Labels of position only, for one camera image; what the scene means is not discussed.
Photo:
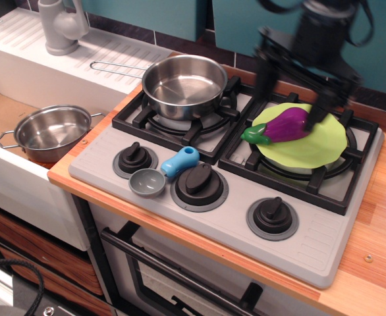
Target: countertop screw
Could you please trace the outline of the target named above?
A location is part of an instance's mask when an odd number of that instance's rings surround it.
[[[43,311],[43,316],[52,316],[52,315],[54,315],[54,308],[46,307]]]
[[[373,257],[372,257],[372,255],[367,255],[367,256],[365,256],[364,260],[368,263],[371,263],[371,262],[373,262]]]

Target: teal wall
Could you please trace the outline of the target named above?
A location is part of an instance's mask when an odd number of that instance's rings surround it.
[[[279,5],[298,0],[274,0]],[[345,45],[343,57],[364,78],[363,86],[386,92],[386,0],[369,0],[375,18],[375,35],[361,48]],[[293,34],[301,11],[288,14],[267,12],[257,0],[213,0],[216,45],[223,49],[253,55],[260,43],[258,29],[269,26]],[[352,39],[359,41],[368,31],[367,18],[360,8],[352,27]]]
[[[72,7],[71,0],[65,5]],[[207,0],[83,0],[83,9],[113,20],[196,41],[205,31]]]

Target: toy stove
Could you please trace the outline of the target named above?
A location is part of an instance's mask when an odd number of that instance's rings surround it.
[[[340,159],[315,170],[289,170],[266,159],[242,131],[261,111],[298,96],[271,95],[256,104],[254,89],[232,78],[211,116],[171,122],[135,97],[70,165],[70,175],[174,221],[318,288],[331,285],[363,200],[383,133],[374,122],[337,114],[347,127]],[[160,163],[186,145],[199,167],[169,179],[162,194],[130,191],[137,168]]]

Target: green plate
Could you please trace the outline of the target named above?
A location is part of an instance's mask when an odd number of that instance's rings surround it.
[[[310,112],[310,104],[282,103],[262,111],[253,126],[267,123],[291,107]],[[268,159],[292,168],[314,169],[336,161],[347,145],[344,126],[328,114],[322,123],[316,124],[304,138],[290,142],[257,145]]]

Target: small gray bowl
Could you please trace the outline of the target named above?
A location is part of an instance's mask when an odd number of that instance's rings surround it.
[[[165,176],[156,169],[140,169],[128,179],[128,186],[143,198],[156,198],[165,189]]]

